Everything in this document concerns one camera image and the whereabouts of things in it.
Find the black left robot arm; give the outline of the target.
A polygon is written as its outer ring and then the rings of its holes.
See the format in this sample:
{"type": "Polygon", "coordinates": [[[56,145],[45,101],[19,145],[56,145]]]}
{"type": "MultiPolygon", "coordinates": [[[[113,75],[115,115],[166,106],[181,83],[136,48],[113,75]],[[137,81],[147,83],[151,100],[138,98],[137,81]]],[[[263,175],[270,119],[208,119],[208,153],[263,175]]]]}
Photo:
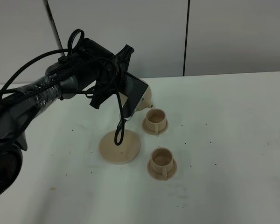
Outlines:
{"type": "Polygon", "coordinates": [[[120,120],[115,143],[123,140],[125,122],[146,90],[128,72],[133,48],[126,45],[114,54],[88,38],[78,41],[76,46],[72,43],[69,39],[63,56],[39,80],[15,89],[5,84],[0,90],[0,195],[20,173],[22,153],[28,148],[25,130],[57,99],[83,94],[98,109],[110,96],[126,95],[127,102],[118,100],[120,120]]]}

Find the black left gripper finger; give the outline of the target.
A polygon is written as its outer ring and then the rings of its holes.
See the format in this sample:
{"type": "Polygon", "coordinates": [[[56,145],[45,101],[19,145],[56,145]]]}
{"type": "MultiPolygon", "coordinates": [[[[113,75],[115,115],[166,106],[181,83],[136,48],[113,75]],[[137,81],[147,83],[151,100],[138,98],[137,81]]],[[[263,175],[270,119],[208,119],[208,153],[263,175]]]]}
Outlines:
{"type": "Polygon", "coordinates": [[[93,95],[91,98],[90,106],[95,109],[99,109],[100,105],[105,102],[110,96],[112,96],[112,92],[110,91],[104,91],[93,95]]]}
{"type": "Polygon", "coordinates": [[[120,69],[128,70],[132,53],[133,48],[126,44],[125,47],[119,53],[116,54],[117,65],[120,69]]]}

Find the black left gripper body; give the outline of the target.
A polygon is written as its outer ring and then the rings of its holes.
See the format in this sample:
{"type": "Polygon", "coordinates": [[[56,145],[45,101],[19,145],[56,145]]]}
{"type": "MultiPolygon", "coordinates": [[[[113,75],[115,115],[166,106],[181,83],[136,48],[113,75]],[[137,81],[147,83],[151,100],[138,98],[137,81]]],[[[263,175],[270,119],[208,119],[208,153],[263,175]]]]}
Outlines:
{"type": "Polygon", "coordinates": [[[93,95],[104,91],[112,94],[119,92],[118,84],[123,72],[128,70],[118,67],[116,54],[89,38],[80,37],[76,45],[73,45],[74,40],[74,37],[69,38],[69,53],[58,59],[61,64],[78,64],[70,77],[59,83],[59,98],[70,99],[77,94],[83,94],[91,99],[93,95]]]}

